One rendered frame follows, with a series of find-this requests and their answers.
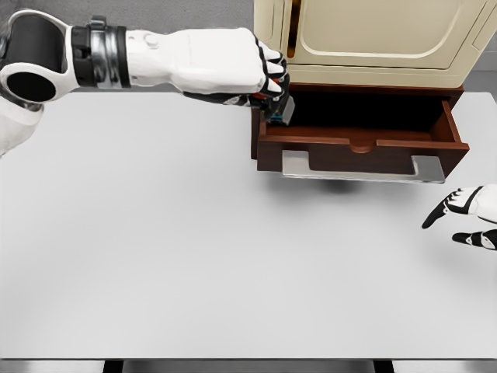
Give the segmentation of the cream cabinet with brown base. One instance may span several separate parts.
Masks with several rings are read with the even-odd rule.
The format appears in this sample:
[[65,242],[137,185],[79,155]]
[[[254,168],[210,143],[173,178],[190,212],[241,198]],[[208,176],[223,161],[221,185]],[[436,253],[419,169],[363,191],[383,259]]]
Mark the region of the cream cabinet with brown base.
[[255,0],[254,21],[287,59],[295,106],[399,97],[452,111],[497,32],[497,0]]

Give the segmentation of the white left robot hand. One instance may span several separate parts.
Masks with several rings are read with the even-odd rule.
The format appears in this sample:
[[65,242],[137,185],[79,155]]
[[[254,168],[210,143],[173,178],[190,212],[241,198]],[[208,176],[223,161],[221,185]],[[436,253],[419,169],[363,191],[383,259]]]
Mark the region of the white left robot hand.
[[184,93],[243,96],[279,106],[288,97],[286,60],[246,28],[182,30],[174,43],[170,82]]

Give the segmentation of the brown wooden drawer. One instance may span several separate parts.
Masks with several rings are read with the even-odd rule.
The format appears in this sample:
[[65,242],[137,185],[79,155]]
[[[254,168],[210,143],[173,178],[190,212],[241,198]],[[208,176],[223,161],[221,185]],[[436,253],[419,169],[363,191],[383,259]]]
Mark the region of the brown wooden drawer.
[[307,152],[313,171],[412,175],[413,157],[440,161],[449,176],[468,153],[450,104],[442,99],[357,99],[331,111],[296,105],[289,126],[252,115],[252,158],[259,171],[283,169],[283,152]]

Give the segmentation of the grey switch with red button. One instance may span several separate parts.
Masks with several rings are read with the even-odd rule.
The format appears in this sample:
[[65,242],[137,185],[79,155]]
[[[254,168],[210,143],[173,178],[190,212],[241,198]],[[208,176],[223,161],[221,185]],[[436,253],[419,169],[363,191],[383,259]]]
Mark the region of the grey switch with red button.
[[295,109],[294,98],[291,95],[270,97],[262,93],[255,93],[249,97],[249,100],[251,107],[260,110],[262,119],[265,122],[285,126],[290,124]]

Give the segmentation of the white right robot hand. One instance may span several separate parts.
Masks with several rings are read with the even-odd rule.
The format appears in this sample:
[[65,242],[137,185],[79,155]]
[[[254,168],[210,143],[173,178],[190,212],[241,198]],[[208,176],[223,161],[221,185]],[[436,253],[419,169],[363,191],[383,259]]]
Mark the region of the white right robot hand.
[[[474,215],[497,225],[497,184],[458,188],[444,197],[428,214],[422,229],[448,214]],[[480,232],[458,232],[452,240],[468,246],[497,251],[497,228]]]

